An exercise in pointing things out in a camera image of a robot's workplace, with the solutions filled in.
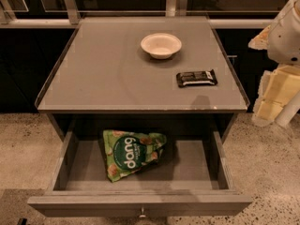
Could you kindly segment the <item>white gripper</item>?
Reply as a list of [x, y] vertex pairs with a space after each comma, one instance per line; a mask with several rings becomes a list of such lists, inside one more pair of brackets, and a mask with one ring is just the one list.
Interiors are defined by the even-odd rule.
[[248, 46], [267, 50], [268, 57], [279, 63], [262, 75], [252, 121], [260, 127], [272, 123], [286, 127], [300, 110], [300, 67], [292, 66], [300, 65], [300, 0], [289, 0]]

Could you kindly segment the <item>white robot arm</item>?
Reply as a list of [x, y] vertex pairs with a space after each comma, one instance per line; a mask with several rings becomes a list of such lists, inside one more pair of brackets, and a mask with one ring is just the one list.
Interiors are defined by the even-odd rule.
[[266, 50], [277, 62], [276, 69], [262, 75], [252, 121], [261, 127], [286, 127], [300, 110], [300, 0], [289, 0], [248, 46]]

